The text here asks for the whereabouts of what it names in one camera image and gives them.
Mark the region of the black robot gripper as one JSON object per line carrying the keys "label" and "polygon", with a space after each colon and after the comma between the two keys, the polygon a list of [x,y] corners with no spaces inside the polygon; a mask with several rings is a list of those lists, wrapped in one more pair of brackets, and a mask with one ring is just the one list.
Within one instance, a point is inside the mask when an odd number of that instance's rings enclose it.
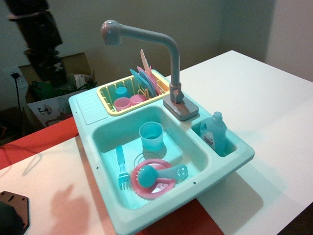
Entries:
{"label": "black robot gripper", "polygon": [[39,78],[53,87],[65,85],[67,73],[56,50],[63,42],[52,14],[41,11],[8,18],[18,25],[27,46],[24,54]]}

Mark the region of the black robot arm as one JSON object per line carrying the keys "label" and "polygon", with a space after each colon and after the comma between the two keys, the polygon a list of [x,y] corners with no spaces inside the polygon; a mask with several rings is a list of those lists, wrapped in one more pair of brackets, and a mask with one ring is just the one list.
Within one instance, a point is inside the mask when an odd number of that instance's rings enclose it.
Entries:
{"label": "black robot arm", "polygon": [[7,0],[11,12],[9,21],[15,22],[22,33],[27,56],[33,69],[43,81],[60,88],[67,83],[67,73],[56,47],[62,39],[45,0]]}

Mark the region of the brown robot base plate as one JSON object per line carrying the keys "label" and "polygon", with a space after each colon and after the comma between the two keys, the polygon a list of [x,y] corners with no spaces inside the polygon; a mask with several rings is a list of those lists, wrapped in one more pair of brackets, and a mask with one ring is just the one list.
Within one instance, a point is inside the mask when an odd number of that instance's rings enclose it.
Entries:
{"label": "brown robot base plate", "polygon": [[0,234],[23,235],[29,225],[29,198],[2,191],[0,193]]}

